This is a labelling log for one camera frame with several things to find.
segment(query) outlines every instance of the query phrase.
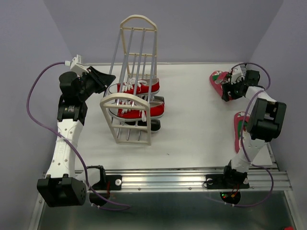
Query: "white shoelace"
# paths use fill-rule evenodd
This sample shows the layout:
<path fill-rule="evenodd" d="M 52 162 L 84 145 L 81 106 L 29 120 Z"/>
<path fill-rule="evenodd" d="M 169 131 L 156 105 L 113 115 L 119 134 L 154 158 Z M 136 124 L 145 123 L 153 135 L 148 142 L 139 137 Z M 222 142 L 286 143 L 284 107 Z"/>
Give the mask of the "white shoelace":
<path fill-rule="evenodd" d="M 126 102 L 122 102 L 121 104 L 126 104 L 126 105 L 131 105 L 132 101 L 126 101 Z M 127 112 L 130 112 L 131 109 L 122 109 L 121 110 L 121 114 L 125 114 Z M 144 110 L 140 110 L 140 113 L 142 113 L 142 121 L 146 122 L 146 114 Z"/>
<path fill-rule="evenodd" d="M 138 80 L 137 87 L 139 87 L 140 90 L 141 90 L 141 83 L 143 85 L 147 85 L 147 81 L 145 81 L 145 80 Z M 129 79 L 128 82 L 124 82 L 123 83 L 123 88 L 121 89 L 121 92 L 126 92 L 128 90 L 133 90 L 134 84 L 135 84 L 135 78 L 131 78 L 131 79 Z"/>

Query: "robotic arm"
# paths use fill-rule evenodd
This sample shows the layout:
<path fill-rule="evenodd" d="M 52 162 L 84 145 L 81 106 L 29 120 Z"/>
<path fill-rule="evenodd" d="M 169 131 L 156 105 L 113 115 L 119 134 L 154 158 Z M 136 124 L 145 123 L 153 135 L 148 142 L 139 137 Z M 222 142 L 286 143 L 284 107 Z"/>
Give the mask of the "robotic arm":
<path fill-rule="evenodd" d="M 58 109 L 58 132 L 74 147 L 77 147 L 80 133 L 83 129 L 87 106 L 85 101 L 95 92 L 102 93 L 116 78 L 95 70 L 85 69 L 76 63 L 76 58 L 70 65 L 71 71 L 59 77 L 62 95 Z M 58 137 L 45 179 L 39 179 L 37 189 L 50 207 L 83 205 L 88 186 L 84 172 L 75 175 L 75 153 L 71 147 Z M 105 179 L 102 166 L 88 169 L 90 185 Z"/>
<path fill-rule="evenodd" d="M 236 186 L 249 188 L 247 175 L 251 162 L 263 146 L 279 136 L 283 126 L 286 104 L 271 98 L 258 85 L 259 72 L 247 70 L 244 78 L 239 75 L 233 75 L 232 71 L 224 73 L 221 82 L 222 99 L 228 102 L 246 97 L 251 105 L 254 102 L 246 127 L 248 135 L 243 141 L 248 158 L 241 147 L 239 153 L 225 166 L 224 174 L 206 175 L 208 189 L 233 189 Z"/>

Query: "gray floor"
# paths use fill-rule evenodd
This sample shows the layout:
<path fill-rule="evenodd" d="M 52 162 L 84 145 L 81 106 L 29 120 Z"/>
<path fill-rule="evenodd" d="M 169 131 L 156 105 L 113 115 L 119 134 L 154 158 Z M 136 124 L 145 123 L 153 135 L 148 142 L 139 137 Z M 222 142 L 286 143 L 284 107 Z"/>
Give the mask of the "gray floor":
<path fill-rule="evenodd" d="M 243 192 L 241 204 L 252 204 L 267 192 Z M 218 193 L 115 194 L 114 201 L 132 208 L 102 211 L 89 203 L 81 207 L 43 209 L 39 230 L 282 230 L 294 226 L 283 192 L 274 192 L 253 208 L 229 207 Z"/>

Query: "shoe rack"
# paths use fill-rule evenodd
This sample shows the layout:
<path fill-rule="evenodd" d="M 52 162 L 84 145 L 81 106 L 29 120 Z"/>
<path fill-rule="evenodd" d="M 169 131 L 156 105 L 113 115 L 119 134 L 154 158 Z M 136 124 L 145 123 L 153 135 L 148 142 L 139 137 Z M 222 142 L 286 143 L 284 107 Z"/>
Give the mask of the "shoe rack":
<path fill-rule="evenodd" d="M 145 21 L 149 25 L 149 27 L 128 27 L 127 23 L 131 20 L 134 21 Z M 124 31 L 130 32 L 129 41 L 126 42 Z M 131 43 L 133 41 L 133 35 L 135 33 L 142 33 L 141 44 L 139 46 L 139 52 L 131 52 Z M 144 53 L 143 45 L 145 39 L 145 33 L 152 33 L 153 35 L 153 51 L 152 53 Z M 119 34 L 115 46 L 114 55 L 111 62 L 111 67 L 109 74 L 112 74 L 115 57 L 118 51 L 118 45 L 122 41 L 124 58 L 122 62 L 121 72 L 119 76 L 119 92 L 111 93 L 107 95 L 108 90 L 106 90 L 104 97 L 100 101 L 101 110 L 106 118 L 106 122 L 110 128 L 112 136 L 116 143 L 132 143 L 132 144 L 146 144 L 151 145 L 151 117 L 150 117 L 150 101 L 153 98 L 152 96 L 152 80 L 157 76 L 157 26 L 150 19 L 142 15 L 131 15 L 125 20 L 123 20 L 119 27 Z M 129 63 L 129 56 L 133 56 L 133 62 Z M 150 72 L 145 73 L 146 61 L 151 59 Z M 123 93 L 123 84 L 131 78 L 135 78 L 134 84 L 134 92 L 133 94 Z M 137 93 L 137 83 L 138 80 L 149 80 L 149 91 L 146 95 L 146 100 L 140 98 L 136 95 Z M 130 104 L 122 104 L 121 102 L 131 101 Z M 127 125 L 125 122 L 115 121 L 113 117 L 110 117 L 109 110 L 110 109 L 129 109 L 129 110 L 140 110 L 146 111 L 146 126 L 139 126 L 138 121 L 135 122 L 135 125 Z M 130 139 L 131 132 L 138 132 L 138 135 L 134 139 Z"/>

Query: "wall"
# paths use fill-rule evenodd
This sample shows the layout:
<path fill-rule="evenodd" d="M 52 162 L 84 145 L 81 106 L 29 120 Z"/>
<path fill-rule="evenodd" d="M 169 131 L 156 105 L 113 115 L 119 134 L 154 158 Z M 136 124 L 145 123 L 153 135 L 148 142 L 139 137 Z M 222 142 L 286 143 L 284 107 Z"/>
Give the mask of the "wall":
<path fill-rule="evenodd" d="M 106 63 L 111 62 L 119 24 L 132 14 L 157 24 L 158 62 L 248 60 L 282 4 L 282 0 L 44 2 L 73 56 Z"/>
<path fill-rule="evenodd" d="M 283 129 L 272 141 L 281 170 L 287 170 L 307 226 L 306 155 L 306 60 L 307 1 L 285 1 L 251 61 L 262 64 L 270 73 L 269 94 L 287 104 Z"/>
<path fill-rule="evenodd" d="M 0 2 L 0 229 L 27 229 L 37 197 L 36 182 L 46 171 L 55 137 L 33 123 L 25 103 L 40 71 L 71 55 L 41 0 Z M 59 75 L 43 76 L 31 101 L 33 115 L 56 126 Z"/>

